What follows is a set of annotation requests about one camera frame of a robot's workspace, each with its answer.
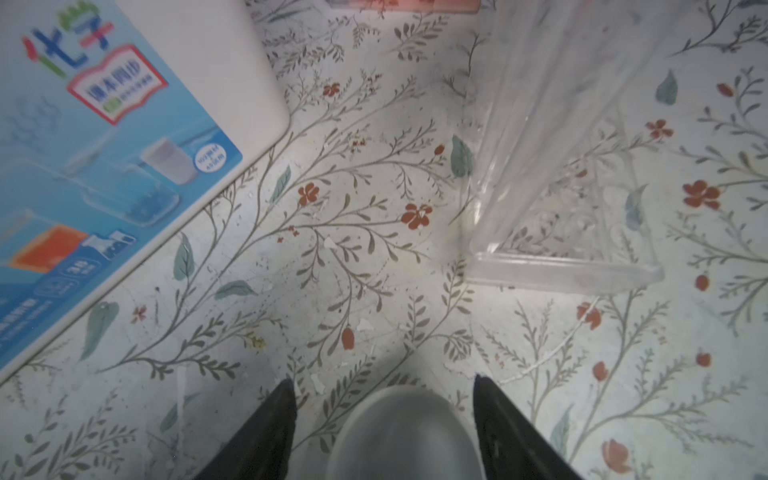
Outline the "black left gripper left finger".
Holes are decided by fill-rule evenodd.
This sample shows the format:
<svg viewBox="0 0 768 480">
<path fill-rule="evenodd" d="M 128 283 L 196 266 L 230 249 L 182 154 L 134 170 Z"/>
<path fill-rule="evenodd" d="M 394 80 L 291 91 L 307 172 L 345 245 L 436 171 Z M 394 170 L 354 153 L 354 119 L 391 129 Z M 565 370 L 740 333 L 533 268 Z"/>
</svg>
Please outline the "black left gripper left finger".
<svg viewBox="0 0 768 480">
<path fill-rule="evenodd" d="M 294 383 L 284 379 L 195 479 L 285 479 L 296 421 Z"/>
</svg>

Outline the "white plastic storage box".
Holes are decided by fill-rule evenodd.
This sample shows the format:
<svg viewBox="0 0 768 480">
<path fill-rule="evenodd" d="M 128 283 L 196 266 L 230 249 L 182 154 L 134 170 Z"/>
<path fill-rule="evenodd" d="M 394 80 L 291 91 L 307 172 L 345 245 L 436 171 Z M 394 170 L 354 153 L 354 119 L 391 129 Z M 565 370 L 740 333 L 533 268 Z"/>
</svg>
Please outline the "white plastic storage box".
<svg viewBox="0 0 768 480">
<path fill-rule="evenodd" d="M 241 1 L 1 5 L 1 375 L 286 133 Z"/>
</svg>

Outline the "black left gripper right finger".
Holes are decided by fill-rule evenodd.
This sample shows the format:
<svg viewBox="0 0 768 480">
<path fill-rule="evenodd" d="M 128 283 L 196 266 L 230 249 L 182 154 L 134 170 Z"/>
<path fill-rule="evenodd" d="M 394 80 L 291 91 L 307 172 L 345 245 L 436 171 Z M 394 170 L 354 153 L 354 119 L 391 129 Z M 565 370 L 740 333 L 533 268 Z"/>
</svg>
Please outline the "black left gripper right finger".
<svg viewBox="0 0 768 480">
<path fill-rule="evenodd" d="M 474 379 L 473 415 L 488 480 L 580 480 L 489 377 Z"/>
</svg>

